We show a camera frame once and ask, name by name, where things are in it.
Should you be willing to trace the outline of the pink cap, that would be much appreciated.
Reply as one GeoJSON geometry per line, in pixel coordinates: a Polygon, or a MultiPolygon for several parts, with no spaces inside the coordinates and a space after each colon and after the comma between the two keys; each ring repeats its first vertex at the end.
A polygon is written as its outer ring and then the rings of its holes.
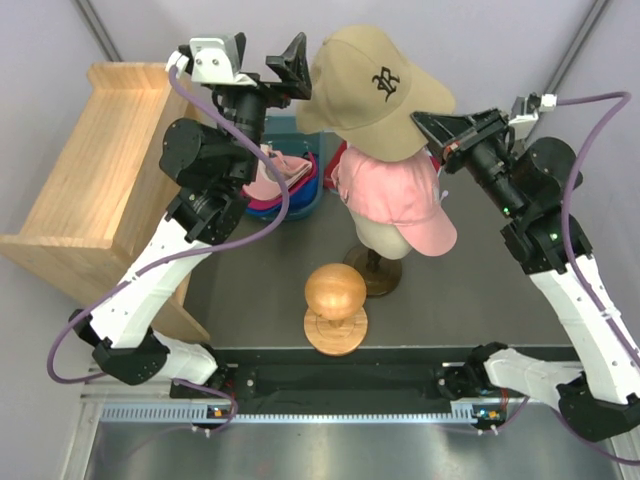
{"type": "MultiPolygon", "coordinates": [[[[280,150],[274,150],[269,144],[262,144],[261,150],[283,177],[288,191],[301,179],[311,175],[313,171],[311,160],[283,154],[280,150]]],[[[243,192],[250,199],[259,201],[269,201],[282,195],[275,174],[262,162],[258,163],[255,180],[244,186],[243,192]]]]}
{"type": "Polygon", "coordinates": [[[420,254],[441,256],[454,247],[457,231],[441,206],[438,172],[427,150],[390,163],[349,147],[332,178],[351,212],[397,228],[420,254]]]}

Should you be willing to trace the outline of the khaki cap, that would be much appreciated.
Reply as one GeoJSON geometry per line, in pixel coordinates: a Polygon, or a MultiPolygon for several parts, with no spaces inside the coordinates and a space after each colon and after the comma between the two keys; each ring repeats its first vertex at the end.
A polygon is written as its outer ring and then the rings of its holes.
{"type": "Polygon", "coordinates": [[[310,76],[311,98],[296,108],[297,129],[331,131],[387,163],[403,161],[427,145],[413,113],[449,115],[456,108],[451,91],[376,26],[347,26],[326,37],[310,76]]]}

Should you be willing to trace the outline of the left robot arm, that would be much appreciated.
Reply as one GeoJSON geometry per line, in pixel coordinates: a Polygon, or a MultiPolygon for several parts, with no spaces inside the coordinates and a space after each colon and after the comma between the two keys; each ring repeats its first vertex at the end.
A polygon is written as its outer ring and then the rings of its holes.
{"type": "Polygon", "coordinates": [[[272,175],[282,200],[290,198],[285,165],[262,139],[269,109],[311,96],[307,37],[297,34],[281,54],[266,58],[272,81],[243,71],[245,48],[243,33],[200,36],[170,56],[173,91],[208,122],[180,118],[166,129],[159,166],[178,193],[118,284],[69,320],[69,330],[92,346],[101,374],[124,384],[166,379],[209,397],[226,387],[210,347],[165,336],[152,323],[203,260],[251,243],[232,234],[260,168],[272,175]]]}

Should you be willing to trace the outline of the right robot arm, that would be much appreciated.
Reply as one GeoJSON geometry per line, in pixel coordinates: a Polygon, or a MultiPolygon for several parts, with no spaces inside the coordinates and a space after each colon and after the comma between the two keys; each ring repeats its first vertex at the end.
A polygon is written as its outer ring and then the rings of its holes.
{"type": "Polygon", "coordinates": [[[515,154],[512,123],[499,110],[453,116],[415,112],[412,120],[447,173],[466,170],[498,207],[501,235],[543,294],[578,355],[579,365],[539,360],[492,342],[439,376],[458,399],[508,389],[557,412],[584,440],[603,441],[639,424],[639,352],[601,282],[592,246],[564,197],[582,181],[574,150],[541,137],[515,154]]]}

